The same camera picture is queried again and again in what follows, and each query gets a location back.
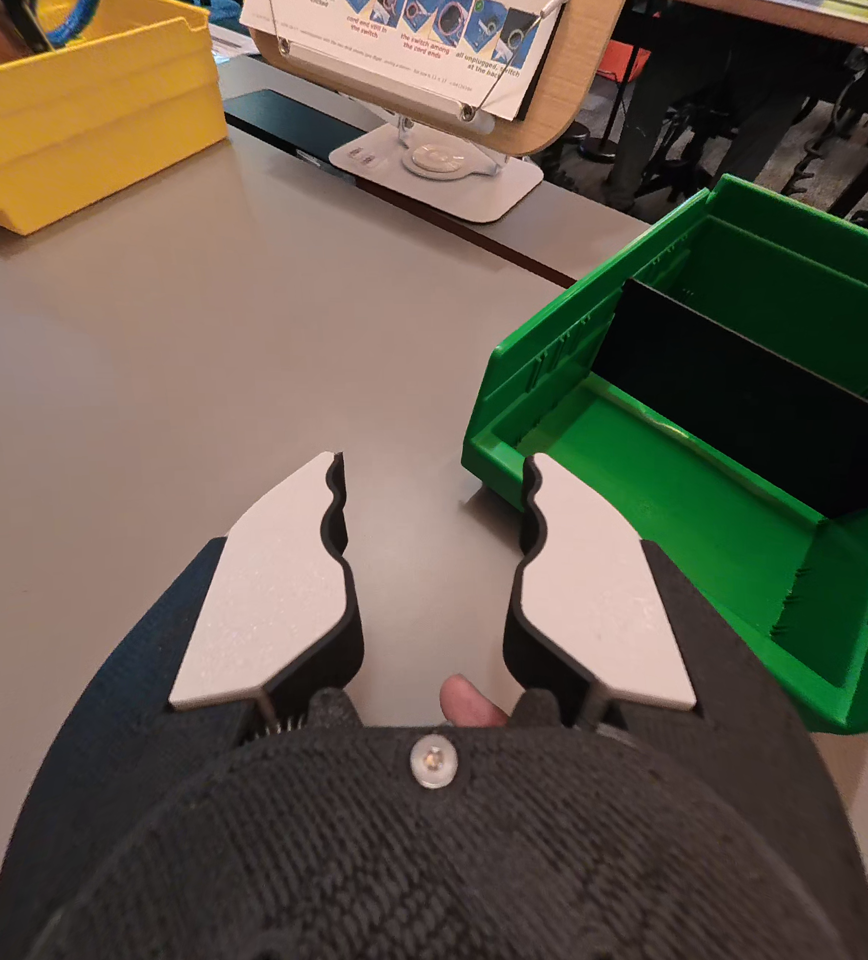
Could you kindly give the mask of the green plastic bin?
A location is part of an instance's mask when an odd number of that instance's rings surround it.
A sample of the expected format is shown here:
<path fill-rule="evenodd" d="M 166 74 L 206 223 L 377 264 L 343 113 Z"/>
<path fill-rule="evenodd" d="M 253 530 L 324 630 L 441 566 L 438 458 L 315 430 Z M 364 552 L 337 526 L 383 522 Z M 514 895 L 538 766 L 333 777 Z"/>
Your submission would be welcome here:
<path fill-rule="evenodd" d="M 813 731 L 868 734 L 868 508 L 828 518 L 596 375 L 627 279 L 868 401 L 868 230 L 725 177 L 488 360 L 462 463 L 518 509 L 549 454 L 655 542 Z"/>

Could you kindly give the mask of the person's right hand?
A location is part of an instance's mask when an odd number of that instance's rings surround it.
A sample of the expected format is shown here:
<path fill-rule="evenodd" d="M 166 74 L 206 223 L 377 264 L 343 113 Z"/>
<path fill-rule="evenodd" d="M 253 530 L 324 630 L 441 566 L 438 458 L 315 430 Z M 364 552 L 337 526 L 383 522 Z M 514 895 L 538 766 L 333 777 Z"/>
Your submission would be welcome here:
<path fill-rule="evenodd" d="M 444 720 L 458 728 L 497 728 L 508 723 L 508 714 L 491 702 L 464 675 L 454 674 L 440 687 Z"/>

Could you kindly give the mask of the yellow plastic bin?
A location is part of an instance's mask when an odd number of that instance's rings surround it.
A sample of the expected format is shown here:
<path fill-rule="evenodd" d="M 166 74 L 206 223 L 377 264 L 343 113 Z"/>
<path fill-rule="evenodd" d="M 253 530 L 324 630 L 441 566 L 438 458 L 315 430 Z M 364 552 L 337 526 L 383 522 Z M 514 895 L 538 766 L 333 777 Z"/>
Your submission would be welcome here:
<path fill-rule="evenodd" d="M 0 65 L 0 226 L 33 234 L 227 138 L 208 23 L 101 2 L 81 38 Z"/>

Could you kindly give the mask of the wooden sheet stand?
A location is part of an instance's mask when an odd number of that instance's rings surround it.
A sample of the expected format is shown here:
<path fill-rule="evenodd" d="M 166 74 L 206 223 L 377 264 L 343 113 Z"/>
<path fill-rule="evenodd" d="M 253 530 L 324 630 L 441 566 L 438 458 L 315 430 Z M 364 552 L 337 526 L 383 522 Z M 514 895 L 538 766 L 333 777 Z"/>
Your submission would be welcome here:
<path fill-rule="evenodd" d="M 248 30 L 271 66 L 388 114 L 398 114 L 501 155 L 520 157 L 550 145 L 573 121 L 623 6 L 623 2 L 563 2 L 534 87 L 512 121 L 427 95 L 421 95 L 419 100 L 401 95 L 391 97 L 383 90 L 283 57 L 273 36 Z"/>

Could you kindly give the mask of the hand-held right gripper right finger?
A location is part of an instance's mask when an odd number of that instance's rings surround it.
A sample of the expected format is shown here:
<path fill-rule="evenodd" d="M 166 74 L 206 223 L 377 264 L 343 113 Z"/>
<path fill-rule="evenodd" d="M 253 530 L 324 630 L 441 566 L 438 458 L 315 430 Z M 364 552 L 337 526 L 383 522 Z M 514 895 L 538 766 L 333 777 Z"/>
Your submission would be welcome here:
<path fill-rule="evenodd" d="M 503 659 L 565 726 L 615 704 L 691 712 L 697 695 L 644 542 L 608 499 L 546 453 L 523 464 L 523 557 Z"/>

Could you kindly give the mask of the black flat pad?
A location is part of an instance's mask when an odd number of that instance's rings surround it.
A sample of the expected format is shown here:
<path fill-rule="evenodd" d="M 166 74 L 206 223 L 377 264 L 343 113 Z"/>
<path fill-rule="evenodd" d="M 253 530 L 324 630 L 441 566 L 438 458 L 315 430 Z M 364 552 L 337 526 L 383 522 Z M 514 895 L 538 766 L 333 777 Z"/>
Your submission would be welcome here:
<path fill-rule="evenodd" d="M 269 89 L 224 100 L 229 126 L 292 156 L 329 164 L 332 151 L 364 131 Z"/>

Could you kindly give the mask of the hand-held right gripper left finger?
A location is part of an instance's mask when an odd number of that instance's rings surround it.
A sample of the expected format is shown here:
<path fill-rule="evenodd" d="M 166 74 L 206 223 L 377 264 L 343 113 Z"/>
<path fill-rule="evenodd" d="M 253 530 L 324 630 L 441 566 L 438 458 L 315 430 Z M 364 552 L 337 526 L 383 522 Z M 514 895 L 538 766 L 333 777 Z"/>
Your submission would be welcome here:
<path fill-rule="evenodd" d="M 177 711 L 254 702 L 304 714 L 342 689 L 365 643 L 347 532 L 344 456 L 325 451 L 229 530 L 169 695 Z"/>

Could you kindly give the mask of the white paper sheet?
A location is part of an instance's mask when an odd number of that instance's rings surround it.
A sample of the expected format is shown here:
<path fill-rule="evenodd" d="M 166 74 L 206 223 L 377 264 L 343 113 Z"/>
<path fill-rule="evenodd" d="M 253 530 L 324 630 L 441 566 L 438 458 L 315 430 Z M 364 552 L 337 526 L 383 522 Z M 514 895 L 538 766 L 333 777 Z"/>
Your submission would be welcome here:
<path fill-rule="evenodd" d="M 212 53 L 215 62 L 220 65 L 238 57 L 257 57 L 258 48 L 248 34 L 227 29 L 220 24 L 208 23 Z"/>

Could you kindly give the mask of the black bin divider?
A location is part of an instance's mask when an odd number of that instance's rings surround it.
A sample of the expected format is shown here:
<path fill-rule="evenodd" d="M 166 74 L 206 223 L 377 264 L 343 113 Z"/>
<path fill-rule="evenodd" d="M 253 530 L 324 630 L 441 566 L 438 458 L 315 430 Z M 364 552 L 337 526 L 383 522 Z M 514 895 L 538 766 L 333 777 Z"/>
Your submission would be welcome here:
<path fill-rule="evenodd" d="M 634 279 L 592 371 L 829 519 L 868 508 L 868 400 Z"/>

